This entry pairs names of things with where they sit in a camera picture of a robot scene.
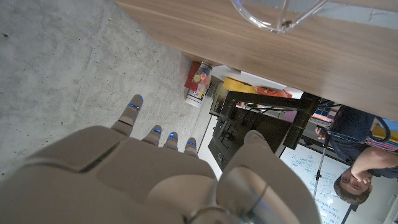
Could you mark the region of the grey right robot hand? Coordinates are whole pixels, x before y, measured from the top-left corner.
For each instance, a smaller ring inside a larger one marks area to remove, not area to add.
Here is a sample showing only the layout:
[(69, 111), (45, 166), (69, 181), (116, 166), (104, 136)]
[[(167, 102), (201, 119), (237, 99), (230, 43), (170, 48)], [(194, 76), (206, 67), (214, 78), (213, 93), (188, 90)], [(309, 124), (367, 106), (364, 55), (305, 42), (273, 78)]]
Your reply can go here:
[(300, 178), (251, 130), (220, 177), (177, 133), (131, 137), (135, 95), (112, 127), (81, 129), (1, 182), (2, 223), (320, 223)]

